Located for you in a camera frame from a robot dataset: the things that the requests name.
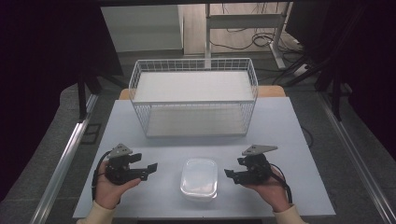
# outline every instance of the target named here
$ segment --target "cable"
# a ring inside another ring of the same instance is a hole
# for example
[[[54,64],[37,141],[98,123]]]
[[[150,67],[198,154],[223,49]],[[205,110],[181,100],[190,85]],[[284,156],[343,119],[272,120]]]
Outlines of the cable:
[[[285,70],[285,72],[283,72],[279,77],[277,77],[272,85],[277,85],[277,82],[280,81],[283,77],[285,77],[286,75],[288,75],[291,71],[295,71],[298,68],[298,65],[305,62],[308,59],[308,57],[303,54],[303,56],[301,56],[295,63],[293,63],[291,66],[289,66],[289,68],[287,70]]]
[[[286,57],[285,57],[285,55],[287,55],[287,54],[303,54],[303,53],[300,53],[300,52],[283,52],[282,53],[282,59],[283,60],[285,60],[286,62],[288,62],[288,63],[295,63],[295,62],[297,62],[297,61],[292,61],[292,60],[290,60],[290,59],[287,59]]]
[[[255,70],[262,70],[266,72],[283,72],[283,70],[271,70],[271,69],[266,69],[266,68],[254,68]]]
[[[257,81],[258,81],[258,82],[261,82],[261,81],[264,81],[264,80],[266,80],[266,79],[270,79],[270,78],[273,78],[273,77],[277,77],[277,76],[258,78]]]
[[[288,185],[288,183],[286,182],[286,177],[283,174],[282,170],[280,170],[279,167],[277,167],[276,165],[274,165],[272,163],[270,163],[270,165],[274,166],[282,174],[283,179],[279,175],[274,174],[274,172],[271,172],[271,177],[273,179],[277,180],[282,185],[282,187],[285,188],[286,193],[288,194],[289,203],[293,203],[293,199],[291,197],[291,189],[290,189],[290,186]]]
[[[267,6],[268,6],[268,3],[264,3],[262,5],[262,13],[267,13]]]
[[[227,49],[247,49],[250,46],[252,46],[253,44],[256,45],[257,47],[263,48],[263,47],[268,46],[270,44],[270,42],[268,41],[267,43],[260,45],[260,44],[256,43],[256,40],[258,40],[258,39],[269,39],[270,41],[273,41],[272,37],[270,37],[268,35],[265,35],[265,34],[266,33],[257,33],[255,35],[253,35],[251,37],[251,43],[249,45],[247,45],[246,47],[242,47],[242,48],[234,48],[234,47],[230,47],[230,46],[226,46],[226,45],[215,44],[211,40],[209,40],[209,43],[211,43],[214,46],[223,47],[223,48],[227,48]]]
[[[303,129],[303,131],[305,131],[306,133],[308,133],[309,138],[310,138],[310,143],[308,144],[308,147],[311,148],[314,145],[314,136],[312,135],[311,132],[309,132],[303,125],[300,125],[301,129]]]
[[[281,46],[281,45],[278,45],[278,46],[279,46],[280,48],[282,48],[282,49],[285,49],[285,51],[288,50],[288,51],[292,51],[292,52],[296,52],[296,53],[304,53],[304,52],[301,51],[301,50],[290,49],[290,48],[288,48],[287,45],[286,45],[286,43],[285,43],[285,41],[283,41],[282,37],[280,37],[279,39],[280,39],[280,42],[282,42],[282,44],[283,44],[285,47],[283,47],[283,46]]]
[[[228,9],[225,7],[225,4],[222,3],[221,4],[222,7],[222,11],[223,11],[223,15],[225,14],[225,11],[227,11],[228,14],[230,14],[230,12],[228,11]],[[254,10],[257,8],[257,12],[256,14],[259,14],[259,10],[260,10],[260,3],[257,3],[256,6],[251,10],[250,14],[253,14]],[[226,29],[228,33],[237,33],[237,32],[241,32],[241,31],[245,31],[248,28],[242,28],[242,29],[237,29],[237,30],[230,30],[230,29]]]
[[[111,151],[107,151],[102,158],[99,160],[95,171],[93,172],[93,177],[92,177],[92,184],[91,184],[91,188],[92,188],[92,200],[95,200],[95,196],[96,196],[96,184],[98,182],[98,176],[99,176],[99,167],[102,164],[102,161],[105,159],[105,156],[107,156]]]

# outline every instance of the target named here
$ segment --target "wire basket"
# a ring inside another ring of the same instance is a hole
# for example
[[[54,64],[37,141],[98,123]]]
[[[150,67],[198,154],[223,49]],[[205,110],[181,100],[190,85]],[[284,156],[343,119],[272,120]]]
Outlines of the wire basket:
[[[140,60],[129,94],[146,137],[246,135],[257,86],[250,59]]]

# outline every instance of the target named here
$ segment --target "white table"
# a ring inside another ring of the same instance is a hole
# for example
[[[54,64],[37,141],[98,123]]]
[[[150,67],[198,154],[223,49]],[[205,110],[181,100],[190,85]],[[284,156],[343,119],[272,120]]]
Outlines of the white table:
[[[275,145],[265,153],[279,166],[291,187],[293,202],[302,216],[335,215],[318,169],[305,142],[288,97],[259,98],[247,136],[147,139],[130,101],[118,100],[111,112],[102,142],[81,193],[74,217],[85,217],[92,207],[92,172],[100,157],[118,143],[143,154],[132,168],[158,162],[156,173],[128,190],[115,217],[138,219],[260,218],[272,209],[251,189],[235,185],[224,169],[244,171],[237,163],[250,145]],[[189,158],[209,158],[219,167],[218,196],[209,203],[186,200],[179,189],[183,163]]]

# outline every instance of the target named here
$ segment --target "hand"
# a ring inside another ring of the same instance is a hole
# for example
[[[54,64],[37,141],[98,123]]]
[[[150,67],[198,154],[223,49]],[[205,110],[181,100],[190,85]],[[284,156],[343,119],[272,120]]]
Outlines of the hand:
[[[271,167],[274,174],[283,176],[274,167]],[[272,177],[260,185],[244,185],[248,189],[256,190],[260,196],[269,203],[274,212],[284,212],[290,208],[288,197],[286,196],[286,191],[282,185]]]
[[[103,161],[99,167],[98,182],[96,184],[95,201],[106,209],[114,209],[120,201],[121,195],[128,189],[137,186],[141,179],[133,179],[123,185],[115,185],[105,177],[108,161]]]

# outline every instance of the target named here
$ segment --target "clear plastic container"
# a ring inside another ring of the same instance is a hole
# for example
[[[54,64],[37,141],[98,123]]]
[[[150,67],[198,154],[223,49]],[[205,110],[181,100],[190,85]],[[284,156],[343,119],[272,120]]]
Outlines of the clear plastic container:
[[[180,189],[190,201],[210,202],[217,196],[218,165],[209,159],[189,159],[183,166]]]

